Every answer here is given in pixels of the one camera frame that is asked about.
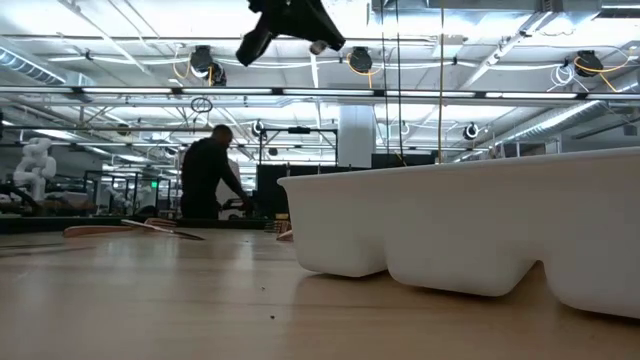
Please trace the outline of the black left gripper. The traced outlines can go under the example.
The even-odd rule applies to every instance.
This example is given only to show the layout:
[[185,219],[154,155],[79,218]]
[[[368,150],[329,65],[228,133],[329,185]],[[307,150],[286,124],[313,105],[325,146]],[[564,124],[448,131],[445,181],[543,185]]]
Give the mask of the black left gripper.
[[[325,12],[320,0],[248,0],[249,9],[261,13],[272,23],[272,32],[309,42],[324,42],[332,50],[340,50],[346,40]],[[260,20],[246,33],[236,51],[237,60],[245,67],[259,59],[274,36]]]

